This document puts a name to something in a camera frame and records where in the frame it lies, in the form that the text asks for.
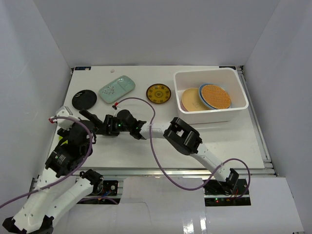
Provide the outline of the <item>lime green round plate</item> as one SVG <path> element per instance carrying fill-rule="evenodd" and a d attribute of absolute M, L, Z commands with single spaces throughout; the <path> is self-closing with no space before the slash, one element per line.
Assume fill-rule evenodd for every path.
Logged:
<path fill-rule="evenodd" d="M 58 145 L 61 146 L 63 144 L 67 144 L 68 143 L 68 137 L 62 137 L 59 136 L 58 137 Z"/>

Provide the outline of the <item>yellow black patterned plate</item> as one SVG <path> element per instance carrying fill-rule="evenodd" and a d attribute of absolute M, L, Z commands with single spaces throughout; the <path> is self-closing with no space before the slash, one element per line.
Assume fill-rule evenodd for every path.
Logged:
<path fill-rule="evenodd" d="M 164 104 L 171 98 L 171 89 L 161 83 L 149 86 L 146 90 L 147 99 L 153 104 Z"/>

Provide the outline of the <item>tan round plate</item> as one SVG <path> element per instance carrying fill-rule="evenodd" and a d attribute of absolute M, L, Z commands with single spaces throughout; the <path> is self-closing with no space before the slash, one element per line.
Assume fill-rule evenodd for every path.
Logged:
<path fill-rule="evenodd" d="M 199 97 L 198 88 L 189 88 L 182 94 L 181 103 L 188 112 L 207 111 L 209 108 L 203 104 Z"/>

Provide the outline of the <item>blue round plate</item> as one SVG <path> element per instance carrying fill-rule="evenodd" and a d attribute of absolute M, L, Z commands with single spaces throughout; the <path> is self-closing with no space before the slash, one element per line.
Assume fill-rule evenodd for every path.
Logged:
<path fill-rule="evenodd" d="M 210 85 L 210 84 L 209 84 L 209 83 L 204 83 L 204 84 L 200 85 L 199 91 L 198 91 L 198 93 L 199 93 L 199 98 L 200 98 L 200 100 L 202 101 L 202 103 L 203 103 L 205 106 L 207 106 L 208 108 L 210 108 L 210 109 L 212 109 L 212 110 L 215 110 L 214 107 L 212 107 L 211 105 L 209 105 L 209 104 L 204 100 L 203 95 L 202 95 L 202 92 L 201 92 L 202 89 L 203 89 L 205 86 L 207 86 L 207 85 Z"/>

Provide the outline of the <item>woven wicker round plate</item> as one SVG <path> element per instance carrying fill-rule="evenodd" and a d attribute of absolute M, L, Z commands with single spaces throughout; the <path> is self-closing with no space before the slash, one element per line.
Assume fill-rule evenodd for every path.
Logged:
<path fill-rule="evenodd" d="M 231 98 L 229 94 L 217 85 L 207 85 L 201 92 L 204 100 L 216 110 L 227 109 L 231 105 Z"/>

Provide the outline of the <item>pink round plate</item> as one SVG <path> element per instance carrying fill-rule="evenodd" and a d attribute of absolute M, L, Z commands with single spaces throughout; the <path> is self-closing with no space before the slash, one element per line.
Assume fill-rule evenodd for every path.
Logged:
<path fill-rule="evenodd" d="M 181 105 L 181 109 L 182 109 L 183 111 L 185 111 L 185 112 L 186 112 L 186 111 L 187 111 L 187 109 L 186 109 L 186 108 L 185 108 L 185 106 L 183 105 L 182 100 L 181 100 L 181 102 L 180 102 L 180 103 L 181 103 L 181 104 L 180 104 L 180 105 Z"/>

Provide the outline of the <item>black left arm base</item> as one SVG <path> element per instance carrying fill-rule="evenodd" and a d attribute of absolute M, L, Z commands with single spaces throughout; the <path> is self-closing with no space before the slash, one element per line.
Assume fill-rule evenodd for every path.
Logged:
<path fill-rule="evenodd" d="M 118 204 L 118 181 L 104 180 L 96 189 L 79 201 L 79 204 Z"/>

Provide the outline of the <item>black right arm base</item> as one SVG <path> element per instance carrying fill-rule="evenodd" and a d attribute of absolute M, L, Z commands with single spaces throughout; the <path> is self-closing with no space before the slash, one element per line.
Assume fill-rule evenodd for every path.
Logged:
<path fill-rule="evenodd" d="M 241 198 L 247 188 L 246 179 L 239 179 L 234 190 L 223 188 L 216 180 L 211 180 L 204 187 L 206 207 L 251 206 L 249 191 Z"/>

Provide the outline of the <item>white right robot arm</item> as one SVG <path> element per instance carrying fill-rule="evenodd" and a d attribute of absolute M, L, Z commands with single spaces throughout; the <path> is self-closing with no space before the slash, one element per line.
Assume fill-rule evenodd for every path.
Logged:
<path fill-rule="evenodd" d="M 116 116 L 106 115 L 104 121 L 88 112 L 80 110 L 79 113 L 91 121 L 96 128 L 97 135 L 118 136 L 120 132 L 128 132 L 138 140 L 149 140 L 152 153 L 159 169 L 175 186 L 186 191 L 194 191 L 204 187 L 209 181 L 206 180 L 201 186 L 186 188 L 173 181 L 161 167 L 153 147 L 154 138 L 166 139 L 179 153 L 196 159 L 218 181 L 221 191 L 225 194 L 232 194 L 238 188 L 239 174 L 233 168 L 221 162 L 204 145 L 200 133 L 182 119 L 175 117 L 170 123 L 148 124 L 145 121 L 137 120 L 128 110 L 121 110 Z"/>

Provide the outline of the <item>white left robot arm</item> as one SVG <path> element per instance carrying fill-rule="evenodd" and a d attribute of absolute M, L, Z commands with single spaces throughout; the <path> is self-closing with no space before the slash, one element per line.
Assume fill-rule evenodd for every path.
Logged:
<path fill-rule="evenodd" d="M 75 120 L 68 126 L 60 125 L 58 135 L 61 140 L 49 155 L 35 189 L 26 195 L 28 199 L 20 211 L 4 220 L 2 225 L 8 232 L 50 234 L 60 218 L 80 200 L 102 191 L 102 175 L 98 172 L 80 172 L 76 182 L 72 176 L 92 154 L 96 142 L 94 124 Z"/>

